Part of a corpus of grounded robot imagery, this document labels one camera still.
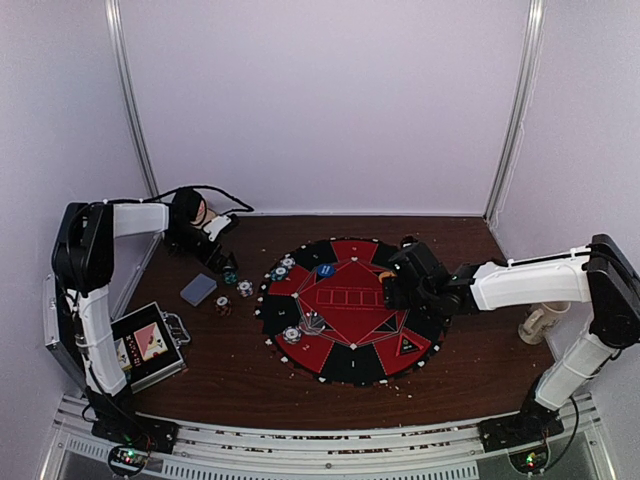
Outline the orange big blind button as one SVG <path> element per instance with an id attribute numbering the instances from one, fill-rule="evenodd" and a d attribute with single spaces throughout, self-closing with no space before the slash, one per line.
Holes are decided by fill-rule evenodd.
<path id="1" fill-rule="evenodd" d="M 393 278 L 393 277 L 395 277 L 395 276 L 396 276 L 396 275 L 395 275 L 395 273 L 394 273 L 394 272 L 391 272 L 391 271 L 384 271 L 384 272 L 381 272 L 381 273 L 378 275 L 378 278 L 379 278 L 379 281 L 380 281 L 380 282 L 382 282 L 382 281 L 383 281 L 384 279 L 386 279 L 386 278 Z"/>

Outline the blue white poker chip stack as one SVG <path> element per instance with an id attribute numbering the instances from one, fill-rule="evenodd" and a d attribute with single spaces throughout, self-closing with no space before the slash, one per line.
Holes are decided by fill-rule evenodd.
<path id="1" fill-rule="evenodd" d="M 236 289 L 241 298 L 249 298 L 254 294 L 254 286 L 250 280 L 239 281 Z"/>

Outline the black triangle all-in marker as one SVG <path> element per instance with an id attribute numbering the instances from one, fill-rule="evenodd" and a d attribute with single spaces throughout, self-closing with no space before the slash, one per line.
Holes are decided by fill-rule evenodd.
<path id="1" fill-rule="evenodd" d="M 396 355 L 403 356 L 408 355 L 417 351 L 421 351 L 423 347 L 419 344 L 411 340 L 407 335 L 402 334 L 399 337 Z"/>

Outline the green fifty chips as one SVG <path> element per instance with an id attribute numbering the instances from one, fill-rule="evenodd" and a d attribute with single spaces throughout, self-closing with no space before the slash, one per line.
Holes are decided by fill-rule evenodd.
<path id="1" fill-rule="evenodd" d="M 284 266 L 278 266 L 271 272 L 271 279 L 273 281 L 282 281 L 284 280 L 289 273 L 289 269 Z"/>

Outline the blue small blind button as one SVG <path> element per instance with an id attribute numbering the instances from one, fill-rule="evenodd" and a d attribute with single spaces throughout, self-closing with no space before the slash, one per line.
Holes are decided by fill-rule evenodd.
<path id="1" fill-rule="evenodd" d="M 316 273 L 322 278 L 328 278 L 335 274 L 335 267 L 329 263 L 321 264 L 317 267 Z"/>

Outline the clear acrylic dealer button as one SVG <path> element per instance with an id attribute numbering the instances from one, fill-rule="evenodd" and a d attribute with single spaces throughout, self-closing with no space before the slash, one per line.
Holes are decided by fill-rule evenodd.
<path id="1" fill-rule="evenodd" d="M 305 335 L 318 336 L 326 329 L 326 320 L 318 312 L 310 311 L 302 316 L 299 329 Z"/>

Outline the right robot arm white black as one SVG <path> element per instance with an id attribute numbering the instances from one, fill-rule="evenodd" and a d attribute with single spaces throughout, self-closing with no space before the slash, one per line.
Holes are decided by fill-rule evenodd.
<path id="1" fill-rule="evenodd" d="M 541 338 L 573 303 L 587 303 L 591 315 L 577 340 L 532 384 L 520 410 L 479 423 L 485 451 L 538 442 L 563 427 L 559 409 L 615 354 L 639 341 L 639 276 L 606 234 L 585 246 L 527 260 L 493 261 L 449 272 L 430 248 L 407 239 L 383 276 L 389 309 L 417 309 L 429 324 L 456 315 L 530 305 L 519 331 Z"/>

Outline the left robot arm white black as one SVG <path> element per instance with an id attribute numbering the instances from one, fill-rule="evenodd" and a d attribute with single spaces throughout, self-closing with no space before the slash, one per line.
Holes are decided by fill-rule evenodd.
<path id="1" fill-rule="evenodd" d="M 239 214 L 254 208 L 229 195 L 233 208 L 217 213 L 202 196 L 204 189 L 187 185 L 145 199 L 72 202 L 66 207 L 51 266 L 56 292 L 66 301 L 74 328 L 85 394 L 96 414 L 95 436 L 139 449 L 159 449 L 162 440 L 175 435 L 174 423 L 154 426 L 134 412 L 133 392 L 117 360 L 109 286 L 115 241 L 120 237 L 163 235 L 215 274 L 238 266 L 233 254 L 224 253 L 219 238 L 238 225 Z"/>

